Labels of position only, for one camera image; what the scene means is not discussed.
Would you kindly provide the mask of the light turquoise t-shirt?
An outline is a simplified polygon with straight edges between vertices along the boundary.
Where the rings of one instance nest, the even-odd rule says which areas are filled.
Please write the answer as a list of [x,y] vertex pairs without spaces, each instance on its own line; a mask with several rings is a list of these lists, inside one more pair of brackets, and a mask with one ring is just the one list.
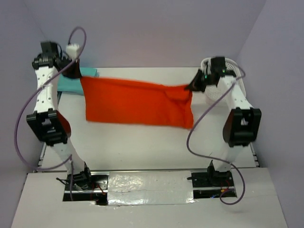
[[[98,77],[98,72],[96,68],[81,67],[80,72],[82,76]],[[80,79],[70,79],[64,77],[63,75],[59,76],[57,91],[63,93],[84,95]]]

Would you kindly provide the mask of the orange t-shirt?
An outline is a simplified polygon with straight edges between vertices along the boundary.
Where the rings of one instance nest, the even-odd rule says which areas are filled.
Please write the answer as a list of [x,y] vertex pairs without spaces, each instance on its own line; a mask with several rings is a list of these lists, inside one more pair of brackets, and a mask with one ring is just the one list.
[[185,85],[84,76],[80,79],[87,121],[191,129],[192,92]]

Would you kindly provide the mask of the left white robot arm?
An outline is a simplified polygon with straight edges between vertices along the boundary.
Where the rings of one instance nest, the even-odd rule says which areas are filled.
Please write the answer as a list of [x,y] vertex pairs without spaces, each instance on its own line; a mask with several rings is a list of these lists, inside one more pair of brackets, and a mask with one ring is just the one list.
[[41,42],[42,52],[34,58],[32,67],[38,83],[37,101],[26,121],[37,138],[49,146],[64,162],[67,182],[78,190],[86,190],[93,184],[87,164],[78,156],[71,142],[71,127],[58,110],[57,85],[59,75],[80,79],[78,62],[82,48],[68,43],[66,52],[58,50],[52,41]]

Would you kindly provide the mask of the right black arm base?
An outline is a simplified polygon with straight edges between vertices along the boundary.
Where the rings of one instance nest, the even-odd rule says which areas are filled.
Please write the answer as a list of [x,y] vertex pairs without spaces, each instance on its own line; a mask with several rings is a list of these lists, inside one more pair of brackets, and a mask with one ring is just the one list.
[[192,183],[194,199],[218,198],[221,193],[228,190],[223,198],[236,197],[234,182],[230,171],[219,174],[218,171],[192,172],[187,178]]

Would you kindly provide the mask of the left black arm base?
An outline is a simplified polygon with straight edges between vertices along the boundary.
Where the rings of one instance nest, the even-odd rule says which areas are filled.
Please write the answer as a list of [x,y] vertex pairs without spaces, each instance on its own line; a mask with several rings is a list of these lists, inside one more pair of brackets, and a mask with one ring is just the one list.
[[89,201],[99,206],[108,205],[108,183],[109,174],[102,172],[93,172],[91,181],[81,188],[76,184],[70,188],[68,179],[56,178],[65,188],[63,193],[63,201]]

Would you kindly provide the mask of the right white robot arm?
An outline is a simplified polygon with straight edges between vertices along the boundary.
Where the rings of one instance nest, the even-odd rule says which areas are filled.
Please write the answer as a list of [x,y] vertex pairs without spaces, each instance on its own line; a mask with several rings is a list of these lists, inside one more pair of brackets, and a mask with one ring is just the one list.
[[205,93],[209,87],[215,87],[220,97],[199,117],[200,121],[221,101],[228,107],[228,116],[222,130],[224,143],[229,148],[247,147],[257,138],[262,112],[246,98],[239,82],[246,76],[235,61],[226,57],[205,58],[200,63],[193,80],[186,90]]

